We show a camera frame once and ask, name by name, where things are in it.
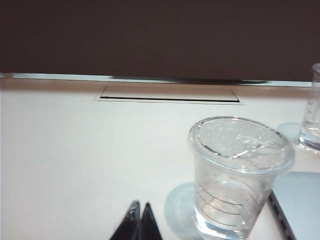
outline laptop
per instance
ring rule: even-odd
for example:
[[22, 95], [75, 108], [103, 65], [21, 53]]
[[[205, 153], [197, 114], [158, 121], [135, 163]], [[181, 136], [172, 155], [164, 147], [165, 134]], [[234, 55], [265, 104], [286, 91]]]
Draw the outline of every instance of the laptop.
[[320, 240], [320, 173], [289, 172], [269, 201], [288, 240]]

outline table surface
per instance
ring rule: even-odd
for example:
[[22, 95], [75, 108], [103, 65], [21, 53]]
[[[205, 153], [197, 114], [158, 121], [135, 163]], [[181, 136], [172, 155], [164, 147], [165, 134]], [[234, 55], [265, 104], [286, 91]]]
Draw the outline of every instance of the table surface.
[[[164, 240], [196, 239], [187, 138], [212, 116], [293, 136], [292, 170], [320, 172], [319, 156], [294, 138], [308, 87], [210, 86], [241, 104], [97, 101], [108, 84], [1, 78], [1, 239], [106, 240], [135, 199], [151, 203]], [[268, 204], [248, 239], [283, 239]]]

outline cup rim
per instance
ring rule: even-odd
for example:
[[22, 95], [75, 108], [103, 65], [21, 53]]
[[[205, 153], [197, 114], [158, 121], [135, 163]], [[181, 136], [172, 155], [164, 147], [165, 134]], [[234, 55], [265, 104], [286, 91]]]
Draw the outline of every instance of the cup rim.
[[[210, 152], [210, 150], [208, 148], [205, 148], [203, 145], [200, 144], [199, 141], [195, 140], [196, 137], [196, 133], [197, 130], [199, 129], [199, 125], [202, 125], [204, 123], [207, 123], [209, 121], [212, 120], [217, 120], [217, 119], [240, 119], [240, 120], [244, 120], [244, 121], [248, 121], [248, 122], [252, 122], [258, 125], [263, 126], [264, 128], [269, 129], [270, 131], [273, 131], [275, 134], [277, 134], [279, 137], [281, 137], [282, 139], [284, 139], [285, 141], [285, 146], [288, 151], [288, 158], [286, 161], [284, 161], [281, 165], [278, 166], [273, 166], [273, 167], [269, 167], [269, 168], [261, 168], [261, 169], [243, 169], [240, 167], [236, 167], [236, 166], [231, 166], [231, 165], [227, 165], [227, 164], [223, 164], [221, 161], [219, 161], [219, 158], [223, 158], [226, 159], [225, 156], [223, 155], [217, 155], [215, 154], [213, 157], [213, 152]], [[275, 130], [272, 127], [269, 127], [266, 124], [263, 124], [259, 121], [255, 121], [255, 120], [251, 120], [245, 117], [238, 117], [238, 116], [215, 116], [215, 117], [208, 117], [205, 119], [202, 119], [198, 122], [196, 122], [190, 129], [189, 131], [189, 142], [191, 143], [193, 149], [198, 153], [201, 154], [206, 160], [220, 166], [226, 169], [230, 169], [233, 171], [237, 171], [237, 172], [241, 172], [241, 173], [250, 173], [250, 174], [270, 174], [270, 173], [276, 173], [276, 172], [286, 172], [288, 171], [294, 164], [294, 157], [295, 157], [295, 151], [292, 147], [291, 142], [285, 137], [283, 136], [280, 132], [278, 132], [277, 130]], [[271, 153], [268, 156], [272, 156], [272, 155], [276, 155], [281, 151], [281, 149]]]

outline clear plastic cup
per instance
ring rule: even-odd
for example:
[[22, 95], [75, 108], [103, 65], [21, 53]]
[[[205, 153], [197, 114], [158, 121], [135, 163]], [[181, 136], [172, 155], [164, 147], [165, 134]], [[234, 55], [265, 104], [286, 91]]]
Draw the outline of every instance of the clear plastic cup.
[[294, 163], [291, 143], [260, 122], [233, 116], [197, 122], [189, 140], [197, 230], [207, 240], [247, 238], [275, 179]]
[[312, 66], [313, 78], [310, 96], [300, 130], [300, 145], [320, 154], [320, 63]]

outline black object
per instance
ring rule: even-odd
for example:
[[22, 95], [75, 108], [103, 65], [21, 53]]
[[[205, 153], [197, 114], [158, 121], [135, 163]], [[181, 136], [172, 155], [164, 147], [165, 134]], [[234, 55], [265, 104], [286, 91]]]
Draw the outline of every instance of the black object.
[[288, 222], [284, 212], [282, 211], [282, 209], [280, 207], [280, 204], [277, 200], [277, 197], [276, 197], [274, 191], [271, 191], [268, 200], [272, 206], [272, 209], [275, 213], [276, 218], [278, 219], [278, 221], [281, 225], [283, 234], [285, 235], [286, 239], [287, 240], [297, 240], [294, 232], [292, 231], [292, 229], [289, 225], [289, 222]]
[[145, 205], [140, 220], [140, 203], [133, 201], [110, 240], [162, 240], [150, 203]]
[[319, 7], [319, 0], [4, 0], [0, 72], [310, 81], [320, 62]]
[[144, 207], [140, 222], [139, 240], [162, 240], [151, 206]]
[[135, 200], [131, 203], [123, 221], [110, 240], [138, 240], [140, 221], [140, 203]]

